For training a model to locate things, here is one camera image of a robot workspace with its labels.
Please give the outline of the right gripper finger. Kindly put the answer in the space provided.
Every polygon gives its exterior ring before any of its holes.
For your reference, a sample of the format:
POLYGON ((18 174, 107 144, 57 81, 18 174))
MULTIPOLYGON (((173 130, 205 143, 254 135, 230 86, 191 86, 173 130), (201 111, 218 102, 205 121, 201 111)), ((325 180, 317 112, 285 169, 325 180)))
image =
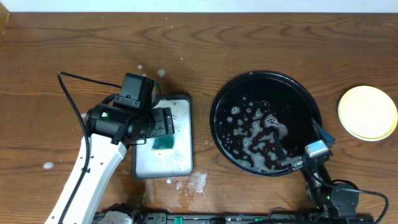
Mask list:
POLYGON ((335 138, 325 131, 313 118, 311 119, 311 123, 317 136, 325 142, 328 148, 331 148, 335 144, 335 138))
POLYGON ((284 153, 284 149, 279 141, 279 137, 276 135, 276 133, 272 133, 272 135, 273 135, 274 142, 275 142, 277 160, 279 162, 284 162, 287 160, 287 157, 286 157, 286 155, 284 153))

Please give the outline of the yellow plate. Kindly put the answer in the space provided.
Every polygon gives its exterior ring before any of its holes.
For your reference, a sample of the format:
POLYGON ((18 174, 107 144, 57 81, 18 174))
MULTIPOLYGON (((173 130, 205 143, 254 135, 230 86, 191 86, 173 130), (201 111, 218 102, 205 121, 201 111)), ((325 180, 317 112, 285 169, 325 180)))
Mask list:
POLYGON ((352 136, 380 141, 397 127, 397 107, 392 98, 373 86, 356 86, 339 100, 338 117, 352 136))

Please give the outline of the green yellow sponge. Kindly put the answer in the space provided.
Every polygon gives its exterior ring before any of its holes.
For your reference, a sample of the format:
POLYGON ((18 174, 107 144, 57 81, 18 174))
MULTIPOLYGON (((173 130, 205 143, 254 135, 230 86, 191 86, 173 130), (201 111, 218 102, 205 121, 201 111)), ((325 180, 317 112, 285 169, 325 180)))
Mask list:
POLYGON ((154 139, 152 145, 153 151, 172 150, 174 148, 175 138, 173 135, 159 136, 154 139))

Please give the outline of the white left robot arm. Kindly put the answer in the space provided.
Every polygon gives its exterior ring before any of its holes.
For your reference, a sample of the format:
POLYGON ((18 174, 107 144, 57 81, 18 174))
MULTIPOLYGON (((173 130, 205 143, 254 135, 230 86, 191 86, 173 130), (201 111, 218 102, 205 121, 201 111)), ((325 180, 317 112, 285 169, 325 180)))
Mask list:
POLYGON ((46 222, 91 223, 128 149, 174 132, 170 107, 139 110, 100 103, 90 109, 75 165, 46 222))

